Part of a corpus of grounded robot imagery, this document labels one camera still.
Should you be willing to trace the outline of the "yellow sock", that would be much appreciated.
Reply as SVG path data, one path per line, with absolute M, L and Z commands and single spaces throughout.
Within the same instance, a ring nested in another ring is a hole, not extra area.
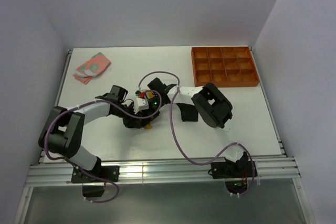
M 149 108 L 146 110 L 147 115 L 153 114 L 159 105 L 159 97 L 154 92 L 147 92 L 145 94 L 146 100 L 148 101 Z M 151 118 L 147 119 L 147 125 L 144 126 L 146 130 L 152 128 L 152 122 L 158 117 L 158 114 L 153 115 Z

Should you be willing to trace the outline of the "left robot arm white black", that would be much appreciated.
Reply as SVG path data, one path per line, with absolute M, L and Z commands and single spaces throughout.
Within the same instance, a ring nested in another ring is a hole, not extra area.
M 54 107 L 40 134 L 38 145 L 58 154 L 73 164 L 83 168 L 83 175 L 91 182 L 102 176 L 101 161 L 81 145 L 83 128 L 86 124 L 105 116 L 114 115 L 123 119 L 129 129 L 139 129 L 146 125 L 141 112 L 134 112 L 134 104 L 125 105 L 127 90 L 113 85 L 110 92 L 96 97 L 93 102 L 73 109 Z

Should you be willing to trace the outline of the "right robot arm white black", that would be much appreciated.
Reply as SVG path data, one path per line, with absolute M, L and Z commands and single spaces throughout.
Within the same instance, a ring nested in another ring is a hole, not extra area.
M 166 85 L 159 78 L 155 78 L 148 84 L 148 88 L 160 94 L 163 105 L 170 105 L 169 117 L 173 139 L 186 160 L 197 166 L 205 166 L 224 154 L 224 172 L 237 177 L 246 170 L 250 154 L 239 144 L 233 131 L 233 105 L 216 85 L 209 82 L 202 87 L 180 87 L 178 84 Z M 214 129 L 218 137 L 224 141 L 225 147 L 210 161 L 198 163 L 182 150 L 173 124 L 174 104 L 178 106 L 183 122 L 197 122 L 201 117 L 203 122 Z

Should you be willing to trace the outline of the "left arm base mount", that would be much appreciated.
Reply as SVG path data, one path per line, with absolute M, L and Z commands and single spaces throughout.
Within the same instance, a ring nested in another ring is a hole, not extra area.
M 117 198 L 120 192 L 116 182 L 119 179 L 120 166 L 102 166 L 95 174 L 94 172 L 86 171 L 82 168 L 74 167 L 71 176 L 72 184 L 82 184 L 82 195 L 85 200 L 102 204 Z M 100 199 L 106 192 L 107 184 L 116 188 L 115 194 L 108 199 Z

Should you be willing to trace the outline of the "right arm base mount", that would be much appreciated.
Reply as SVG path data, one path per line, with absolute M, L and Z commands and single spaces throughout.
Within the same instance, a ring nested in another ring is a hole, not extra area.
M 208 174 L 212 179 L 223 179 L 230 194 L 241 195 L 249 188 L 249 179 L 258 176 L 255 162 L 248 161 L 242 169 L 238 169 L 232 162 L 213 162 Z

